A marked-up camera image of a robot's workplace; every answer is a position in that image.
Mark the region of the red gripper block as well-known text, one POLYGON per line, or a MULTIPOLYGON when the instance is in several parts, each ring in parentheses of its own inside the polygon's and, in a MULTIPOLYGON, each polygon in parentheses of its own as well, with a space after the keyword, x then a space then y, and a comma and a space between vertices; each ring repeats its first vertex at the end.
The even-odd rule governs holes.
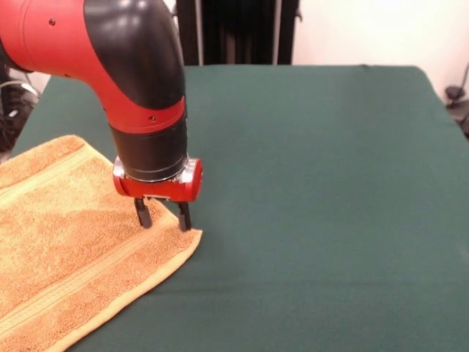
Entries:
POLYGON ((122 162, 118 157, 112 169, 114 187, 118 194, 134 199, 134 206, 139 223, 143 228, 152 226, 149 208, 142 198, 167 199, 178 202, 178 219, 182 232, 191 230, 191 214, 188 202, 194 202, 202 188, 202 160, 189 158, 186 165, 174 177, 155 182, 134 180, 126 175, 122 162))

